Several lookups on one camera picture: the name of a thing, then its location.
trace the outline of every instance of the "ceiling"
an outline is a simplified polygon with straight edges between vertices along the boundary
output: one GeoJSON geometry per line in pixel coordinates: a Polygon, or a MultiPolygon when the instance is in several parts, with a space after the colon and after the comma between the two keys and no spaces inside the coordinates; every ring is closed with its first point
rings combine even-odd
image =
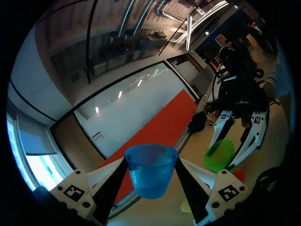
{"type": "MultiPolygon", "coordinates": [[[[37,28],[43,29],[44,31],[50,56],[86,38],[88,19],[94,0],[86,0],[70,5],[52,14],[53,11],[74,1],[75,0],[56,1],[37,23],[37,28]]],[[[165,11],[186,18],[187,14],[193,11],[194,7],[189,7],[188,4],[180,4],[178,1],[183,2],[183,0],[171,0],[165,11]]],[[[93,16],[91,37],[116,31],[128,7],[128,2],[129,0],[99,0],[93,16]]],[[[136,2],[137,4],[130,16],[127,29],[133,28],[137,24],[148,1],[138,0],[136,2]]],[[[157,0],[153,8],[155,9],[160,2],[161,1],[157,0]]],[[[202,0],[196,0],[195,2],[199,4],[202,0]]],[[[180,22],[166,17],[160,17],[154,10],[151,10],[142,28],[171,30],[175,32],[180,24],[180,22]]]]}

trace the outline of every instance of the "window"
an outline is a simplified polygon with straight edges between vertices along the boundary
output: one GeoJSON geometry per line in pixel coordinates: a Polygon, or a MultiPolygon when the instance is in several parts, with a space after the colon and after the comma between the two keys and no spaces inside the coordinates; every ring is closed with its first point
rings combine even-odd
{"type": "Polygon", "coordinates": [[[16,163],[32,190],[44,186],[50,191],[66,178],[53,157],[57,153],[45,126],[24,115],[14,120],[7,114],[7,127],[16,163]]]}
{"type": "Polygon", "coordinates": [[[182,90],[196,101],[177,74],[165,63],[158,63],[104,90],[74,113],[90,140],[108,158],[182,90]]]}
{"type": "Polygon", "coordinates": [[[35,178],[47,190],[50,191],[63,180],[48,155],[26,156],[26,158],[35,178]]]}
{"type": "Polygon", "coordinates": [[[31,190],[34,190],[36,189],[36,186],[34,185],[34,182],[32,182],[32,180],[30,179],[27,170],[25,170],[25,165],[22,161],[21,153],[19,151],[16,136],[15,136],[14,120],[9,115],[7,115],[7,131],[8,131],[9,141],[11,144],[12,153],[15,157],[15,161],[20,170],[20,173],[24,181],[27,183],[28,187],[30,187],[31,190]]]}

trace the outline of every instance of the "screw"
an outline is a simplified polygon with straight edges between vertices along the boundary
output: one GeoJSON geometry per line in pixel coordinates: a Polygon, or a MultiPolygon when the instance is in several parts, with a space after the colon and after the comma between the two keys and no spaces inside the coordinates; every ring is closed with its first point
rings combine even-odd
{"type": "Polygon", "coordinates": [[[82,206],[85,207],[85,208],[89,208],[91,205],[90,205],[90,203],[88,203],[88,202],[84,202],[84,203],[82,204],[82,206]]]}
{"type": "Polygon", "coordinates": [[[214,202],[214,203],[212,203],[212,208],[217,208],[217,207],[219,207],[219,203],[218,202],[214,202]]]}

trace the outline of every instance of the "glass partition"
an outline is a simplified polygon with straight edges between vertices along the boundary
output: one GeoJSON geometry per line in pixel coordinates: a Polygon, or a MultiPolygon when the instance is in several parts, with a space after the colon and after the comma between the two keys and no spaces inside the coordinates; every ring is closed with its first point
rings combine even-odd
{"type": "Polygon", "coordinates": [[[90,140],[108,158],[183,89],[196,101],[176,73],[158,63],[111,86],[74,113],[90,140]]]}

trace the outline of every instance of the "glass wall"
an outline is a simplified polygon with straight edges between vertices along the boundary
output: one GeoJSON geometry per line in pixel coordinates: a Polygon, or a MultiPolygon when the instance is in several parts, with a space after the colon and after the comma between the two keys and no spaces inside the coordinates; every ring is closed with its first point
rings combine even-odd
{"type": "Polygon", "coordinates": [[[74,113],[108,158],[183,89],[196,101],[182,80],[165,63],[159,63],[111,86],[74,113]]]}
{"type": "Polygon", "coordinates": [[[190,54],[176,56],[167,61],[183,76],[199,97],[207,92],[212,78],[190,54]]]}

